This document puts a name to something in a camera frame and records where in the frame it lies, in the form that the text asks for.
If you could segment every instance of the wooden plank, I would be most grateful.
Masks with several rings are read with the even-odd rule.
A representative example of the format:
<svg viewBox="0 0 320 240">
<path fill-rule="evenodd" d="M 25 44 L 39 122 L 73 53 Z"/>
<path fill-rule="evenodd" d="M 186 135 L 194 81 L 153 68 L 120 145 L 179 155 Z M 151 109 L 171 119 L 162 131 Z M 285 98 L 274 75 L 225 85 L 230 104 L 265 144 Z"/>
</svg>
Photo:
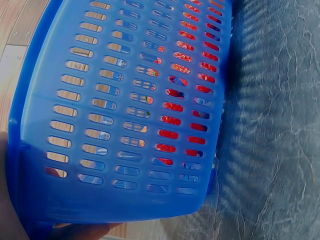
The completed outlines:
<svg viewBox="0 0 320 240">
<path fill-rule="evenodd" d="M 0 131 L 8 129 L 9 110 L 26 51 L 26 46 L 7 45 L 0 59 Z"/>
<path fill-rule="evenodd" d="M 10 0 L 1 0 L 0 1 L 0 18 L 2 14 L 4 13 L 4 10 L 6 9 L 6 6 L 8 5 Z"/>
<path fill-rule="evenodd" d="M 28 46 L 49 0 L 27 0 L 7 42 Z"/>
<path fill-rule="evenodd" d="M 27 0 L 10 0 L 0 18 L 0 59 L 26 1 Z"/>
</svg>

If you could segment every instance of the human hand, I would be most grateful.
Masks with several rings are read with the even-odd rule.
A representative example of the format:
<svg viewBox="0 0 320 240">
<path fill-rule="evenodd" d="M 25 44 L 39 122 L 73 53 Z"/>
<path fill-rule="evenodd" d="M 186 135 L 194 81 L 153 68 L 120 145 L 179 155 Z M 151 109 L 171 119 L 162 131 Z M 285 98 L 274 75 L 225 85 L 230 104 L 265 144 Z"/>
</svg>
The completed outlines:
<svg viewBox="0 0 320 240">
<path fill-rule="evenodd" d="M 6 152 L 8 135 L 0 132 L 0 233 L 1 239 L 28 240 L 10 201 L 6 181 Z M 99 240 L 119 223 L 106 224 L 57 224 L 47 240 Z"/>
</svg>

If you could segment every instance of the ventilation hole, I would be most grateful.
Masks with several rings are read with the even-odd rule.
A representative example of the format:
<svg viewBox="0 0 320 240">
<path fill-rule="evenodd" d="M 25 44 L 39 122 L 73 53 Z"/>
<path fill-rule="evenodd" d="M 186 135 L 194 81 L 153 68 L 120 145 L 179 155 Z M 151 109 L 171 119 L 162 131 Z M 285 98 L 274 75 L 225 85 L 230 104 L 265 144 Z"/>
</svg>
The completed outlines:
<svg viewBox="0 0 320 240">
<path fill-rule="evenodd" d="M 204 57 L 206 57 L 206 58 L 208 58 L 208 59 L 211 59 L 211 60 L 213 60 L 213 61 L 218 61 L 218 57 L 217 56 L 215 56 L 215 55 L 212 55 L 211 53 L 208 53 L 208 52 L 203 52 L 202 53 L 202 55 L 204 56 Z"/>
<path fill-rule="evenodd" d="M 206 143 L 205 139 L 203 139 L 201 137 L 197 137 L 197 136 L 189 136 L 188 141 L 190 143 L 194 143 L 194 144 L 205 144 Z"/>
<path fill-rule="evenodd" d="M 187 54 L 184 54 L 184 53 L 181 53 L 179 51 L 176 51 L 174 54 L 174 57 L 177 58 L 177 59 L 181 59 L 187 63 L 191 63 L 192 62 L 192 57 L 187 55 Z"/>
<path fill-rule="evenodd" d="M 51 121 L 50 126 L 54 129 L 58 129 L 69 133 L 72 133 L 75 130 L 75 127 L 72 124 L 61 121 Z"/>
<path fill-rule="evenodd" d="M 161 64 L 162 59 L 158 56 L 151 55 L 149 53 L 142 52 L 140 53 L 140 58 L 150 63 Z"/>
<path fill-rule="evenodd" d="M 198 1 L 198 0 L 190 0 L 190 2 L 192 2 L 192 3 L 194 3 L 194 4 L 197 4 L 197 5 L 201 5 L 201 2 L 200 1 Z"/>
<path fill-rule="evenodd" d="M 70 52 L 72 54 L 83 56 L 86 58 L 92 58 L 92 56 L 94 55 L 94 53 L 92 51 L 87 50 L 87 49 L 83 49 L 80 47 L 72 47 L 72 48 L 70 48 Z"/>
<path fill-rule="evenodd" d="M 222 23 L 218 18 L 216 18 L 216 17 L 214 17 L 214 16 L 208 15 L 208 18 L 211 19 L 212 21 L 215 21 L 215 22 L 218 23 L 218 24 L 221 24 L 221 23 Z"/>
<path fill-rule="evenodd" d="M 185 12 L 185 11 L 183 12 L 183 16 L 188 18 L 188 19 L 191 19 L 193 21 L 196 21 L 196 22 L 199 21 L 199 19 L 196 16 L 194 16 L 194 15 L 188 13 L 188 12 Z"/>
<path fill-rule="evenodd" d="M 161 17 L 161 18 L 164 18 L 164 19 L 167 19 L 167 20 L 171 20 L 171 19 L 172 19 L 172 16 L 171 16 L 171 15 L 169 15 L 169 14 L 167 14 L 167 13 L 164 13 L 164 12 L 162 12 L 162 11 L 159 11 L 159 10 L 153 10 L 152 13 L 153 13 L 154 15 L 157 15 L 157 16 L 159 16 L 159 17 Z"/>
<path fill-rule="evenodd" d="M 203 99 L 203 98 L 201 98 L 201 97 L 197 97 L 197 96 L 194 98 L 194 101 L 195 101 L 197 104 L 200 104 L 200 105 L 206 106 L 206 107 L 211 107 L 211 105 L 212 105 L 212 102 L 211 102 L 211 101 L 206 100 L 206 99 Z"/>
<path fill-rule="evenodd" d="M 128 167 L 128 166 L 116 166 L 115 171 L 118 174 L 129 175 L 129 176 L 138 176 L 140 173 L 138 168 Z"/>
<path fill-rule="evenodd" d="M 198 118 L 202 118 L 202 119 L 209 119 L 210 118 L 210 114 L 206 113 L 204 111 L 193 110 L 192 115 L 196 116 Z"/>
<path fill-rule="evenodd" d="M 128 107 L 126 109 L 126 111 L 130 115 L 134 115 L 134 116 L 137 116 L 137 117 L 140 117 L 140 118 L 145 118 L 145 119 L 150 118 L 150 115 L 151 115 L 151 113 L 149 111 L 143 110 L 143 109 L 140 109 L 140 108 L 136 108 L 136 107 Z"/>
<path fill-rule="evenodd" d="M 208 48 L 211 48 L 211 49 L 213 49 L 213 50 L 219 51 L 219 48 L 218 48 L 216 45 L 213 45 L 213 44 L 210 43 L 210 42 L 205 41 L 205 42 L 204 42 L 204 45 L 205 45 L 206 47 L 208 47 Z"/>
<path fill-rule="evenodd" d="M 178 139 L 179 134 L 174 131 L 160 130 L 159 135 L 168 139 Z"/>
<path fill-rule="evenodd" d="M 194 6 L 191 6 L 190 4 L 184 4 L 184 6 L 187 8 L 187 9 L 189 9 L 189 10 L 191 10 L 191 11 L 193 11 L 193 12 L 195 12 L 195 13 L 200 13 L 200 10 L 198 9 L 198 8 L 196 8 L 196 7 L 194 7 Z"/>
<path fill-rule="evenodd" d="M 167 152 L 167 153 L 174 153 L 176 151 L 175 146 L 171 146 L 171 145 L 167 145 L 167 144 L 163 144 L 163 143 L 158 143 L 155 146 L 155 149 L 157 149 L 158 151 Z"/>
<path fill-rule="evenodd" d="M 103 116 L 99 114 L 90 114 L 89 120 L 98 123 L 98 124 L 104 124 L 104 125 L 112 125 L 114 123 L 114 120 L 109 116 Z"/>
<path fill-rule="evenodd" d="M 118 158 L 131 162 L 140 162 L 142 160 L 142 155 L 139 153 L 129 152 L 129 151 L 120 151 L 117 154 Z"/>
<path fill-rule="evenodd" d="M 200 92 L 205 93 L 205 94 L 213 94 L 214 93 L 214 91 L 211 88 L 201 86 L 201 85 L 197 85 L 196 89 Z"/>
<path fill-rule="evenodd" d="M 131 7 L 137 8 L 137 9 L 144 9 L 145 8 L 142 3 L 132 1 L 132 0 L 125 0 L 124 3 L 131 6 Z"/>
<path fill-rule="evenodd" d="M 129 136 L 123 136 L 120 138 L 121 143 L 133 147 L 139 147 L 143 148 L 146 144 L 146 142 L 142 139 L 134 138 L 134 137 L 129 137 Z"/>
<path fill-rule="evenodd" d="M 201 125 L 198 123 L 191 123 L 191 128 L 194 130 L 198 130 L 198 131 L 202 131 L 202 132 L 206 132 L 208 131 L 208 127 L 205 125 Z"/>
<path fill-rule="evenodd" d="M 132 22 L 129 22 L 129 21 L 125 21 L 125 20 L 122 20 L 122 19 L 118 19 L 116 20 L 115 22 L 116 25 L 118 26 L 121 26 L 125 29 L 130 29 L 130 30 L 137 30 L 138 26 Z"/>
<path fill-rule="evenodd" d="M 176 111 L 176 112 L 182 112 L 184 110 L 184 107 L 179 105 L 179 104 L 175 104 L 175 103 L 172 103 L 172 102 L 165 102 L 163 104 L 163 106 L 166 108 L 166 109 L 170 109 L 172 111 Z"/>
<path fill-rule="evenodd" d="M 194 149 L 187 149 L 185 151 L 185 153 L 189 156 L 192 156 L 192 157 L 202 157 L 204 155 L 204 153 L 202 151 L 199 151 L 199 150 L 194 150 Z"/>
<path fill-rule="evenodd" d="M 137 12 L 130 11 L 128 9 L 120 9 L 120 14 L 133 19 L 140 19 L 141 15 Z"/>
<path fill-rule="evenodd" d="M 182 167 L 184 169 L 189 169 L 189 170 L 200 170 L 201 165 L 198 163 L 193 163 L 193 162 L 184 162 L 182 164 Z"/>
<path fill-rule="evenodd" d="M 107 19 L 106 15 L 101 14 L 101 13 L 97 13 L 94 11 L 87 11 L 84 15 L 88 18 L 98 19 L 98 20 L 102 20 L 102 21 Z"/>
<path fill-rule="evenodd" d="M 159 39 L 159 40 L 162 40 L 162 41 L 165 41 L 167 40 L 167 36 L 160 33 L 160 32 L 157 32 L 155 30 L 152 30 L 152 29 L 148 29 L 146 31 L 146 34 L 150 37 L 153 37 L 153 38 L 156 38 L 156 39 Z"/>
<path fill-rule="evenodd" d="M 92 1 L 90 3 L 91 6 L 96 7 L 96 8 L 100 8 L 100 9 L 106 9 L 109 10 L 111 8 L 111 6 L 109 4 L 106 3 L 102 3 L 99 1 Z"/>
<path fill-rule="evenodd" d="M 106 94 L 111 94 L 111 95 L 119 95 L 120 93 L 120 89 L 118 87 L 115 87 L 115 86 L 110 86 L 110 85 L 104 85 L 104 84 L 97 84 L 95 86 L 95 89 L 100 91 L 100 92 L 103 92 L 103 93 L 106 93 Z"/>
<path fill-rule="evenodd" d="M 122 180 L 115 180 L 113 185 L 119 189 L 127 189 L 127 190 L 135 190 L 137 189 L 138 185 L 136 182 L 133 181 L 122 181 Z"/>
<path fill-rule="evenodd" d="M 103 99 L 94 98 L 92 100 L 92 105 L 103 108 L 115 110 L 117 108 L 117 104 L 114 101 L 107 101 Z"/>
<path fill-rule="evenodd" d="M 177 126 L 181 124 L 181 120 L 179 118 L 175 118 L 172 116 L 162 116 L 161 120 L 166 124 L 172 124 Z"/>
<path fill-rule="evenodd" d="M 83 144 L 82 150 L 85 151 L 86 153 L 96 154 L 96 155 L 100 155 L 100 156 L 105 156 L 105 155 L 107 155 L 107 152 L 108 152 L 108 150 L 104 147 L 90 145 L 90 144 Z"/>
<path fill-rule="evenodd" d="M 69 162 L 69 157 L 67 155 L 63 155 L 56 152 L 47 151 L 46 157 L 50 160 L 61 162 L 61 163 Z"/>
<path fill-rule="evenodd" d="M 156 85 L 154 83 L 145 81 L 139 78 L 136 78 L 133 80 L 133 85 L 135 85 L 136 87 L 151 90 L 151 91 L 156 90 Z"/>
<path fill-rule="evenodd" d="M 199 177 L 192 175 L 181 175 L 180 180 L 183 182 L 196 183 L 199 180 Z"/>
<path fill-rule="evenodd" d="M 166 185 L 149 184 L 147 189 L 149 192 L 158 193 L 158 194 L 166 194 L 169 191 L 169 187 Z"/>
<path fill-rule="evenodd" d="M 170 29 L 170 26 L 168 24 L 165 24 L 165 23 L 158 21 L 158 20 L 155 20 L 155 19 L 150 19 L 149 23 L 156 26 L 156 27 L 159 27 L 161 29 L 165 29 L 165 30 Z"/>
<path fill-rule="evenodd" d="M 126 121 L 123 124 L 123 127 L 125 129 L 135 131 L 135 132 L 140 132 L 140 133 L 146 133 L 148 131 L 148 127 L 146 125 L 143 125 L 140 123 L 135 123 L 135 122 L 130 122 L 130 121 Z"/>
<path fill-rule="evenodd" d="M 217 15 L 219 15 L 219 16 L 222 16 L 222 13 L 221 12 L 219 12 L 218 10 L 215 10 L 214 8 L 212 8 L 212 7 L 209 7 L 208 8 L 211 12 L 213 12 L 213 13 L 215 13 L 215 14 L 217 14 Z"/>
<path fill-rule="evenodd" d="M 174 164 L 174 161 L 172 161 L 169 158 L 163 158 L 163 157 L 154 157 L 151 162 L 155 165 L 159 165 L 159 166 L 172 166 Z"/>
<path fill-rule="evenodd" d="M 161 180 L 169 180 L 171 178 L 171 174 L 169 172 L 163 172 L 163 171 L 150 171 L 149 176 L 152 179 L 161 179 Z"/>
<path fill-rule="evenodd" d="M 155 70 L 155 69 L 153 69 L 151 67 L 138 65 L 136 67 L 136 70 L 137 70 L 138 73 L 149 75 L 151 77 L 158 77 L 159 76 L 158 70 Z"/>
<path fill-rule="evenodd" d="M 71 91 L 66 91 L 66 90 L 57 91 L 57 95 L 60 98 L 69 99 L 69 100 L 76 101 L 76 102 L 80 101 L 80 99 L 81 99 L 80 94 L 75 93 L 75 92 L 71 92 Z"/>
<path fill-rule="evenodd" d="M 178 187 L 178 193 L 191 195 L 196 193 L 196 189 L 191 187 Z"/>
<path fill-rule="evenodd" d="M 186 66 L 182 66 L 180 64 L 174 63 L 171 65 L 173 70 L 176 70 L 180 73 L 184 73 L 184 74 L 189 74 L 190 73 L 190 69 L 187 68 Z"/>
<path fill-rule="evenodd" d="M 103 60 L 105 63 L 116 65 L 122 68 L 125 68 L 128 64 L 127 61 L 114 56 L 105 56 Z"/>
<path fill-rule="evenodd" d="M 138 101 L 145 104 L 152 104 L 154 102 L 153 97 L 146 96 L 140 93 L 133 92 L 130 94 L 130 98 L 134 101 Z"/>
<path fill-rule="evenodd" d="M 80 164 L 88 169 L 95 169 L 95 170 L 104 170 L 105 169 L 105 164 L 100 161 L 92 161 L 92 160 L 87 160 L 87 159 L 82 159 L 80 161 Z"/>
<path fill-rule="evenodd" d="M 44 171 L 46 174 L 49 174 L 58 178 L 64 179 L 65 177 L 67 177 L 67 172 L 61 169 L 46 166 Z"/>
<path fill-rule="evenodd" d="M 180 86 L 188 86 L 188 81 L 177 76 L 169 76 L 169 81 Z"/>
<path fill-rule="evenodd" d="M 182 37 L 185 37 L 187 39 L 190 39 L 192 41 L 196 40 L 196 37 L 193 36 L 192 34 L 186 32 L 186 31 L 179 31 L 179 34 L 182 36 Z"/>
<path fill-rule="evenodd" d="M 117 39 L 122 39 L 122 40 L 130 42 L 130 43 L 135 39 L 135 37 L 133 35 L 131 35 L 129 33 L 122 32 L 122 31 L 113 31 L 112 36 Z"/>
<path fill-rule="evenodd" d="M 130 48 L 128 46 L 123 46 L 117 43 L 109 43 L 107 45 L 108 49 L 120 52 L 122 54 L 129 54 L 130 53 Z"/>
<path fill-rule="evenodd" d="M 124 79 L 124 75 L 122 73 L 116 72 L 116 71 L 110 71 L 110 70 L 101 70 L 100 76 L 107 78 L 107 79 L 113 79 L 116 81 L 122 81 Z"/>
<path fill-rule="evenodd" d="M 90 138 L 101 139 L 101 140 L 105 140 L 105 141 L 110 139 L 110 134 L 108 132 L 99 131 L 99 130 L 95 130 L 95 129 L 86 129 L 85 135 Z"/>
<path fill-rule="evenodd" d="M 215 1 L 213 1 L 213 0 L 209 0 L 209 3 L 215 5 L 216 7 L 220 8 L 220 9 L 223 9 L 223 8 L 224 8 L 224 6 L 222 6 L 221 4 L 219 4 L 219 3 L 217 3 L 217 2 L 215 2 Z"/>
<path fill-rule="evenodd" d="M 98 176 L 78 174 L 78 178 L 81 182 L 87 183 L 87 184 L 101 185 L 103 182 L 102 178 Z"/>
<path fill-rule="evenodd" d="M 71 141 L 64 138 L 57 137 L 57 136 L 49 136 L 48 142 L 51 143 L 52 145 L 60 146 L 63 148 L 71 147 Z"/>
<path fill-rule="evenodd" d="M 216 40 L 217 42 L 220 42 L 220 37 L 218 37 L 218 36 L 215 36 L 215 35 L 213 35 L 213 34 L 211 34 L 211 33 L 209 33 L 209 32 L 206 32 L 205 35 L 206 35 L 207 37 L 213 39 L 213 40 Z"/>
<path fill-rule="evenodd" d="M 210 23 L 207 23 L 206 26 L 207 26 L 208 28 L 211 28 L 212 30 L 217 31 L 218 33 L 221 32 L 221 29 L 220 29 L 220 28 L 218 28 L 218 27 L 216 27 L 216 26 L 214 26 L 214 25 L 212 25 L 212 24 L 210 24 Z"/>
<path fill-rule="evenodd" d="M 55 105 L 53 107 L 53 111 L 55 111 L 57 114 L 62 114 L 70 117 L 75 117 L 78 114 L 77 110 L 71 107 L 61 106 L 61 105 Z"/>
<path fill-rule="evenodd" d="M 178 47 L 180 47 L 180 48 L 187 49 L 187 50 L 189 50 L 189 51 L 195 50 L 195 48 L 194 48 L 193 46 L 191 46 L 190 44 L 187 44 L 187 43 L 185 43 L 185 42 L 183 42 L 183 41 L 177 41 L 177 42 L 176 42 L 176 45 L 177 45 Z"/>
<path fill-rule="evenodd" d="M 204 68 L 204 69 L 210 70 L 212 72 L 216 72 L 217 71 L 217 68 L 215 66 L 212 66 L 211 64 L 206 63 L 206 62 L 201 62 L 201 67 Z"/>
<path fill-rule="evenodd" d="M 85 80 L 79 77 L 70 76 L 70 75 L 63 75 L 61 77 L 61 80 L 65 83 L 77 85 L 77 86 L 83 86 L 85 85 Z"/>
<path fill-rule="evenodd" d="M 206 75 L 204 73 L 199 73 L 198 77 L 204 81 L 207 81 L 213 84 L 216 82 L 216 80 L 212 76 Z"/>
<path fill-rule="evenodd" d="M 198 28 L 195 25 L 193 25 L 191 23 L 188 23 L 186 21 L 181 21 L 180 23 L 181 23 L 182 26 L 184 26 L 184 27 L 186 27 L 188 29 L 191 29 L 191 30 L 194 30 L 194 31 L 198 30 Z"/>
<path fill-rule="evenodd" d="M 171 88 L 166 90 L 166 94 L 175 98 L 184 99 L 185 94 L 181 91 L 173 90 Z"/>
<path fill-rule="evenodd" d="M 76 61 L 66 61 L 65 66 L 69 69 L 75 69 L 82 72 L 87 72 L 89 70 L 89 66 L 87 64 Z"/>
<path fill-rule="evenodd" d="M 83 34 L 77 34 L 75 36 L 75 40 L 83 42 L 83 43 L 87 43 L 87 44 L 97 44 L 98 43 L 98 39 L 92 36 L 87 36 L 87 35 L 83 35 Z"/>
<path fill-rule="evenodd" d="M 89 22 L 82 22 L 80 24 L 80 28 L 87 29 L 87 30 L 94 31 L 94 32 L 98 32 L 98 33 L 102 31 L 102 26 L 95 25 L 95 24 L 92 24 Z"/>
</svg>

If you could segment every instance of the plastic basket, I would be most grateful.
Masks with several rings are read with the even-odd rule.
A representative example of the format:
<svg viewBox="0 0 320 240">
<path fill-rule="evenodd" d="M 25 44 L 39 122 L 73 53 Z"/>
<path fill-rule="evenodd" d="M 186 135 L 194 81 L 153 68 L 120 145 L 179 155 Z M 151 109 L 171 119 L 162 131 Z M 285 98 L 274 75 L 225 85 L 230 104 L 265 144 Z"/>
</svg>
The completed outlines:
<svg viewBox="0 0 320 240">
<path fill-rule="evenodd" d="M 220 126 L 230 0 L 51 1 L 9 124 L 23 219 L 185 215 L 206 195 Z"/>
</svg>

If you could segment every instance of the basket handle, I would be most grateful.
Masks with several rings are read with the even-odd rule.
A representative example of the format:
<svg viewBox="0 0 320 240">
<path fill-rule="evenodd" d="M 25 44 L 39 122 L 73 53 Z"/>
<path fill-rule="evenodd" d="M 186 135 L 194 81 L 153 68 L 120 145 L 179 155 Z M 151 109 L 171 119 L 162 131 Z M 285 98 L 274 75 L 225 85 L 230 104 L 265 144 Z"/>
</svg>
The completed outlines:
<svg viewBox="0 0 320 240">
<path fill-rule="evenodd" d="M 63 0 L 49 0 L 46 9 L 43 12 L 27 50 L 9 114 L 8 150 L 5 170 L 10 199 L 20 220 L 22 219 L 22 216 L 20 216 L 19 212 L 19 158 L 20 151 L 22 150 L 21 120 L 28 88 L 38 60 L 38 56 L 44 44 L 49 28 L 62 2 Z M 33 227 L 30 229 L 30 227 L 26 226 L 25 224 L 23 224 L 23 227 L 30 235 L 30 231 L 32 231 Z"/>
</svg>

